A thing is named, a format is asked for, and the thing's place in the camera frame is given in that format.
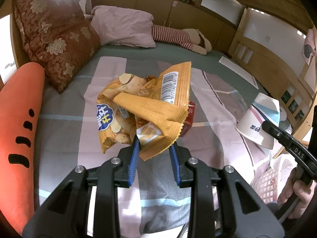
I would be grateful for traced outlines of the person right hand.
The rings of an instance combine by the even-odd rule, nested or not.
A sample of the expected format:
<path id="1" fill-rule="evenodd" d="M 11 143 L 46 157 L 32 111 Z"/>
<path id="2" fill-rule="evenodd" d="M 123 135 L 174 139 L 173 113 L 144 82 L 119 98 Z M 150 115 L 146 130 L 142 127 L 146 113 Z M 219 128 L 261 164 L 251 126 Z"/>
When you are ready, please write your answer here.
<path id="1" fill-rule="evenodd" d="M 281 205 L 287 202 L 293 194 L 299 198 L 295 208 L 287 216 L 289 219 L 299 219 L 303 215 L 316 191 L 316 182 L 314 180 L 310 185 L 306 185 L 301 180 L 295 181 L 296 172 L 297 169 L 293 168 L 277 200 L 278 204 Z"/>

